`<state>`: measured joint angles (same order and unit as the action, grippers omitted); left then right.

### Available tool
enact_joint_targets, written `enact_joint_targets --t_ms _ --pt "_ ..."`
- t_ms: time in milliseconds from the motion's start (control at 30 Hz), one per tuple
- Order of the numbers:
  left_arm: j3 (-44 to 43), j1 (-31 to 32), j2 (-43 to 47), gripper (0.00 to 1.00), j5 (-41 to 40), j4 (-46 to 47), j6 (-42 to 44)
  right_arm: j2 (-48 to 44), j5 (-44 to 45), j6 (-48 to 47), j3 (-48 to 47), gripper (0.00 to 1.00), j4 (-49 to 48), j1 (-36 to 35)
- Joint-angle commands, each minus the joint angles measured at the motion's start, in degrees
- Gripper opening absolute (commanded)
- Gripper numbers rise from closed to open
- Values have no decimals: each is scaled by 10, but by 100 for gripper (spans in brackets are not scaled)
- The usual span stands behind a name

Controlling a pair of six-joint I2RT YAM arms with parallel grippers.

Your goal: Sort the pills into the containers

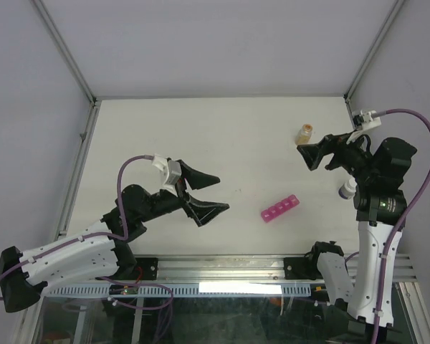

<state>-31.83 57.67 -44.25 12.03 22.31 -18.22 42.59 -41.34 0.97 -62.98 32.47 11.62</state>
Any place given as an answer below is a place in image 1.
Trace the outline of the clear bottle yellow capsules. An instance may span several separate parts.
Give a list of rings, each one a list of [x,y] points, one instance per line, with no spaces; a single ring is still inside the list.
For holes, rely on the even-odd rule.
[[[304,124],[297,135],[295,136],[296,145],[307,144],[312,136],[312,126],[310,124]]]

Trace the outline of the pink weekly pill organizer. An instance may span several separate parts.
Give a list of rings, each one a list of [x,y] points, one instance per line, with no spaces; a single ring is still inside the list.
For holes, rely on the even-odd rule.
[[[282,214],[286,213],[290,209],[295,208],[300,204],[299,199],[296,195],[290,195],[285,199],[277,202],[276,204],[270,206],[269,208],[261,212],[261,218],[265,223],[269,223]]]

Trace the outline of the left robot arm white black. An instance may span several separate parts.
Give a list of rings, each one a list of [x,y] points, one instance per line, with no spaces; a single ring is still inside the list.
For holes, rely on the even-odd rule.
[[[149,161],[159,170],[158,192],[151,194],[138,184],[122,186],[126,167],[135,161]],[[83,280],[118,285],[135,272],[129,244],[146,233],[145,223],[182,210],[197,226],[204,226],[229,209],[228,204],[199,201],[189,193],[219,182],[219,177],[182,160],[158,155],[129,158],[118,172],[115,207],[93,225],[36,249],[21,251],[12,246],[1,252],[0,301],[6,312],[25,310],[42,295]]]

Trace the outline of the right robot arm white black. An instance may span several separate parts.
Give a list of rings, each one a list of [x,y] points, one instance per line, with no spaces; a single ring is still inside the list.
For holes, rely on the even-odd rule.
[[[343,308],[356,322],[380,328],[393,326],[391,285],[396,248],[402,237],[407,201],[400,189],[416,148],[400,138],[387,138],[371,153],[363,138],[350,134],[326,135],[319,143],[297,147],[314,171],[324,156],[332,159],[326,170],[343,168],[356,183],[353,199],[358,222],[358,268],[351,282],[341,247],[315,242],[297,271],[303,277],[322,277],[330,303]]]

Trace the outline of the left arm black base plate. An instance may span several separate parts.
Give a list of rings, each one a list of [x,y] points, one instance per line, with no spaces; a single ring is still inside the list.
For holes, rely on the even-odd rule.
[[[117,272],[107,277],[117,281],[155,281],[158,274],[158,262],[157,257],[135,257],[134,262],[120,265]]]

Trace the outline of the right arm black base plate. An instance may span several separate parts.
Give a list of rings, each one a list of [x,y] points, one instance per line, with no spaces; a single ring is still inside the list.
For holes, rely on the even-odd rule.
[[[317,259],[309,257],[285,257],[283,259],[286,280],[324,280],[317,267],[317,262],[326,259],[332,260],[330,268],[336,272],[347,272],[344,257],[334,253],[320,254]]]

